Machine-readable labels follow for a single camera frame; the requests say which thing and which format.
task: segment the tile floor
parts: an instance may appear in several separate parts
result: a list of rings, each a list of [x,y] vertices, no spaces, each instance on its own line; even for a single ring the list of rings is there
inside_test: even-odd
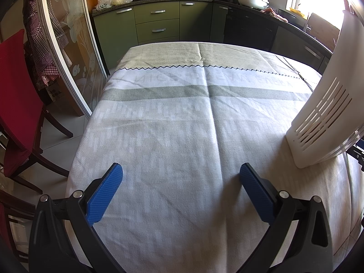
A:
[[[84,116],[77,117],[65,99],[60,99],[47,108],[58,122],[73,133],[73,138],[69,139],[64,136],[45,120],[40,141],[40,147],[43,150],[42,155],[56,165],[70,170],[87,119]],[[0,162],[3,162],[4,154],[5,151],[0,147]],[[46,169],[38,163],[26,169],[20,176],[41,188],[43,193],[50,195],[51,198],[64,198],[67,178]],[[34,205],[37,205],[40,197],[35,191],[5,178],[3,174],[0,174],[0,189]],[[27,252],[31,222],[25,220],[23,224],[11,223],[11,228],[17,248]]]

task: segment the red chair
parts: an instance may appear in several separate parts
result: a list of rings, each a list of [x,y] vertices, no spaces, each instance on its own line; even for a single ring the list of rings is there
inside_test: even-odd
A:
[[[36,93],[25,63],[23,36],[20,30],[0,44],[0,131],[9,139],[3,171],[6,177],[43,194],[18,175],[36,162],[65,177],[69,173],[41,155],[44,118],[66,136],[73,134],[48,112]]]
[[[10,222],[19,223],[18,220],[10,218],[9,215],[26,220],[33,220],[35,206],[20,200],[4,191],[0,190],[0,236],[8,248],[18,258],[20,262],[28,262],[28,254],[16,248]]]

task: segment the silver screw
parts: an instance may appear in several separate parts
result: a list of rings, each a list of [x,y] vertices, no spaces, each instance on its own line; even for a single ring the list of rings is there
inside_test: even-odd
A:
[[[48,200],[48,195],[43,195],[41,198],[40,198],[41,202],[46,202]]]
[[[313,200],[316,202],[316,203],[321,203],[321,198],[319,196],[314,196],[313,197]]]
[[[286,199],[289,197],[289,194],[287,191],[280,191],[279,192],[279,196],[281,196],[282,198]]]
[[[81,190],[78,190],[78,191],[74,191],[73,192],[73,197],[74,198],[81,198],[83,195],[83,192]]]

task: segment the white plastic basket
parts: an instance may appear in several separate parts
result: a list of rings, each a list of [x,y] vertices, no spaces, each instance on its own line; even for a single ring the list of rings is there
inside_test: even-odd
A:
[[[344,13],[329,64],[286,133],[298,168],[337,156],[364,135],[364,27]]]

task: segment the black dishwasher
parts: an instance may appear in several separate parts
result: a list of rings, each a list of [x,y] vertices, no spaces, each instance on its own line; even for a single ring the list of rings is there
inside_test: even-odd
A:
[[[270,51],[278,24],[242,9],[229,7],[226,16],[224,44]]]

